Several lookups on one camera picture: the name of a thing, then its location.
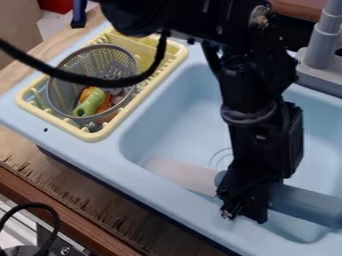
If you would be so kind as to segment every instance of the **orange toy food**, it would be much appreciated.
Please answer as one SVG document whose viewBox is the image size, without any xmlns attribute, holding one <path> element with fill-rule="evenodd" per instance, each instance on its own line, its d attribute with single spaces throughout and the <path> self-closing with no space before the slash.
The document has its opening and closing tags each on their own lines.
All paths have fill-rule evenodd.
<svg viewBox="0 0 342 256">
<path fill-rule="evenodd" d="M 91 93 L 92 90 L 94 90 L 96 87 L 88 87 L 83 89 L 80 97 L 80 103 L 83 103 L 83 101 L 86 100 L 86 98 L 89 97 L 89 94 Z"/>
</svg>

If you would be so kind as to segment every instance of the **red object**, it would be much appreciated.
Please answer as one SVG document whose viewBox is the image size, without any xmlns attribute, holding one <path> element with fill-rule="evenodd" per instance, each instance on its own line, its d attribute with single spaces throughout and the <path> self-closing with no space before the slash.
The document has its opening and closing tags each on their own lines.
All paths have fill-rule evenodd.
<svg viewBox="0 0 342 256">
<path fill-rule="evenodd" d="M 72 0 L 38 0 L 43 10 L 66 14 L 72 10 Z"/>
</svg>

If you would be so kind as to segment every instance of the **gray pipe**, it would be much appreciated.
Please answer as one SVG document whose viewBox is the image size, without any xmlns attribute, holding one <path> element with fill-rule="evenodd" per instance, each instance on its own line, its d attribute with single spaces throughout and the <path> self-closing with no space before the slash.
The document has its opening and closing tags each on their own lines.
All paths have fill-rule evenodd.
<svg viewBox="0 0 342 256">
<path fill-rule="evenodd" d="M 342 228 L 342 199 L 274 183 L 269 188 L 270 209 L 331 229 Z"/>
<path fill-rule="evenodd" d="M 342 15 L 342 1 L 341 0 L 329 0 L 325 7 L 327 13 L 334 16 Z"/>
<path fill-rule="evenodd" d="M 329 0 L 311 35 L 304 63 L 315 69 L 328 68 L 341 37 L 342 1 Z"/>
</svg>

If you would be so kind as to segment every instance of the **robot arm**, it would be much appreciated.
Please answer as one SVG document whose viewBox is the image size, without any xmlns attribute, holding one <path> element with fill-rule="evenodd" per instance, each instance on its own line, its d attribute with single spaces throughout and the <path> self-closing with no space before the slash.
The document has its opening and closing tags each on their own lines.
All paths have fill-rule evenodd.
<svg viewBox="0 0 342 256">
<path fill-rule="evenodd" d="M 295 172 L 303 156 L 302 111 L 282 93 L 297 62 L 276 33 L 265 0 L 99 0 L 107 19 L 128 36 L 158 30 L 202 43 L 219 81 L 221 115 L 234 161 L 217 193 L 223 215 L 267 221 L 270 190 Z"/>
</svg>

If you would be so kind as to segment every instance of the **toy sink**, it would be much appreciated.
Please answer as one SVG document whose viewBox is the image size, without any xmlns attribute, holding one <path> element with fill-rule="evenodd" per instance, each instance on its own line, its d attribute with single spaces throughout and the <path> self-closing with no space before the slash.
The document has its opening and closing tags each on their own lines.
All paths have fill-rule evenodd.
<svg viewBox="0 0 342 256">
<path fill-rule="evenodd" d="M 109 27 L 104 23 L 56 56 L 56 65 Z M 220 94 L 200 46 L 105 138 L 87 142 L 18 107 L 16 96 L 36 72 L 0 98 L 0 122 L 44 150 L 129 197 L 241 255 L 341 255 L 342 233 L 270 211 L 258 225 L 223 219 L 221 202 L 182 188 L 144 167 L 160 156 L 221 171 L 230 158 L 228 129 L 219 114 Z M 301 106 L 305 158 L 287 184 L 342 197 L 342 101 L 292 85 L 285 98 Z"/>
</svg>

